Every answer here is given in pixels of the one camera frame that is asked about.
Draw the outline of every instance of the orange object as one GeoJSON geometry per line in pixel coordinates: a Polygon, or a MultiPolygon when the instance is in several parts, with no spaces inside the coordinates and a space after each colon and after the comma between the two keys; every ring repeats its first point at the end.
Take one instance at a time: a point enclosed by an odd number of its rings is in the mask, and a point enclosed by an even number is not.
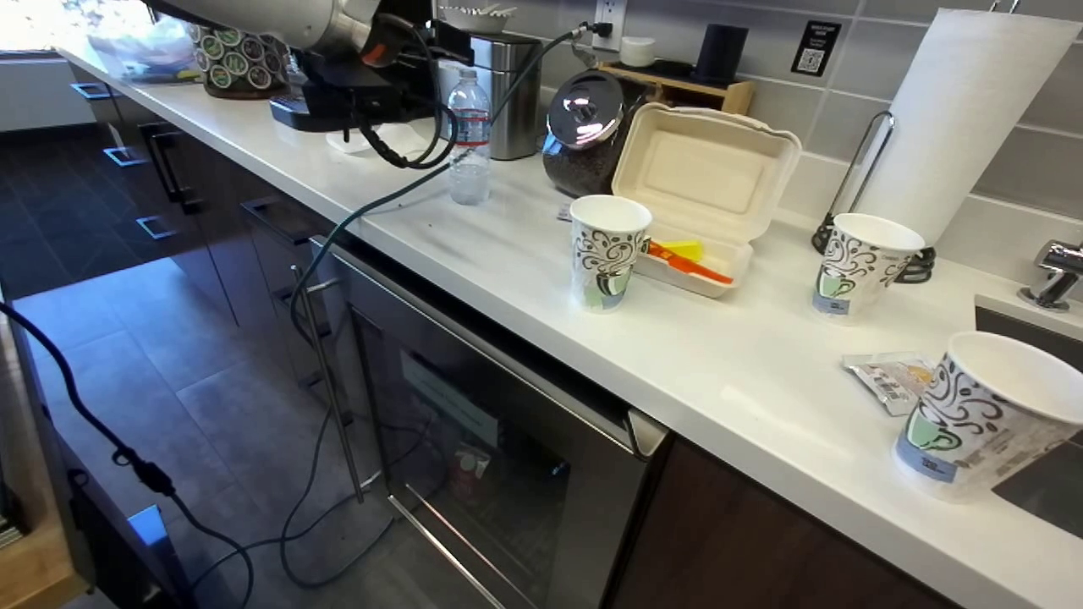
{"type": "Polygon", "coordinates": [[[669,263],[680,274],[696,274],[696,278],[708,278],[708,281],[717,281],[717,285],[735,285],[735,278],[717,274],[717,269],[710,269],[710,267],[703,267],[696,260],[686,260],[686,257],[680,257],[678,251],[669,251],[669,246],[664,246],[658,240],[648,240],[648,255],[664,260],[664,263],[669,263]]]}

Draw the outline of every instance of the white countertop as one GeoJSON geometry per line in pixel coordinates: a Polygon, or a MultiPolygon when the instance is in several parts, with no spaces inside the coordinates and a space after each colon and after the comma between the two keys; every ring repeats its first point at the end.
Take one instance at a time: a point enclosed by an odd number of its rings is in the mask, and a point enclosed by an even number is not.
{"type": "MultiPolygon", "coordinates": [[[[68,56],[104,73],[87,49],[68,56]]],[[[216,102],[195,84],[120,92],[330,220],[421,176],[291,132],[264,102],[216,102]]],[[[580,312],[563,204],[542,158],[526,158],[493,164],[480,206],[451,204],[436,178],[354,232],[948,597],[1083,607],[1079,539],[996,495],[933,495],[893,457],[899,419],[841,367],[860,352],[938,358],[952,331],[975,323],[975,296],[1076,338],[1079,312],[1015,304],[1015,285],[940,260],[930,285],[897,285],[864,319],[828,319],[808,300],[820,257],[785,224],[754,243],[729,300],[632,278],[618,307],[580,312]]]]}

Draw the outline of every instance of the takeout box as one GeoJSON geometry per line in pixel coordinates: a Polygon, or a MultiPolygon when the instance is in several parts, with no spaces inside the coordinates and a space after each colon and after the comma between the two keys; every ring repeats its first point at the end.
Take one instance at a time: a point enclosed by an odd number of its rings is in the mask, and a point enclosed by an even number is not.
{"type": "Polygon", "coordinates": [[[613,191],[650,206],[650,240],[701,240],[701,263],[731,285],[675,269],[650,255],[636,269],[708,296],[738,292],[752,267],[752,240],[767,232],[799,157],[802,143],[792,132],[747,115],[644,106],[623,143],[613,191]]]}

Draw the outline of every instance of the paper towel roll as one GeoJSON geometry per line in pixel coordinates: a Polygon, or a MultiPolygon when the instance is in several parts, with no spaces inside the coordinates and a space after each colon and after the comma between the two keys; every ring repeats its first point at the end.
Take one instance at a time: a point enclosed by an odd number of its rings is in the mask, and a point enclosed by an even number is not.
{"type": "Polygon", "coordinates": [[[1076,21],[940,9],[891,102],[897,132],[860,208],[938,243],[1029,102],[1079,38],[1076,21]]]}

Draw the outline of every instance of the tile backsplash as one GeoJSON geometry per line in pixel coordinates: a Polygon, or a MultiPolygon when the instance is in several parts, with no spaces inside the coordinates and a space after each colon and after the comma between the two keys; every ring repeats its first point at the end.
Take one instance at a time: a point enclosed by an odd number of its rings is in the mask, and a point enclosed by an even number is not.
{"type": "MultiPolygon", "coordinates": [[[[632,0],[627,32],[658,38],[660,56],[695,63],[708,23],[747,28],[738,78],[757,80],[752,115],[792,129],[805,143],[805,158],[817,158],[811,169],[828,164],[843,176],[865,122],[897,96],[933,14],[940,5],[987,9],[987,2],[992,0],[632,0]],[[805,21],[832,21],[843,28],[821,78],[790,72],[805,21]]],[[[1021,0],[1019,14],[1083,21],[1083,0],[1021,0]]],[[[588,16],[592,0],[519,0],[510,28],[551,38],[588,16]]],[[[557,49],[545,61],[545,84],[563,84],[576,72],[581,72],[581,63],[570,49],[557,49]]],[[[1071,229],[1061,232],[1076,229],[1076,240],[1083,240],[1083,39],[1071,48],[985,169],[975,199],[996,199],[997,208],[1037,212],[1041,217],[1040,225],[1062,220],[1071,229]]],[[[799,212],[821,217],[827,204],[828,196],[802,204],[805,208],[799,212]]]]}

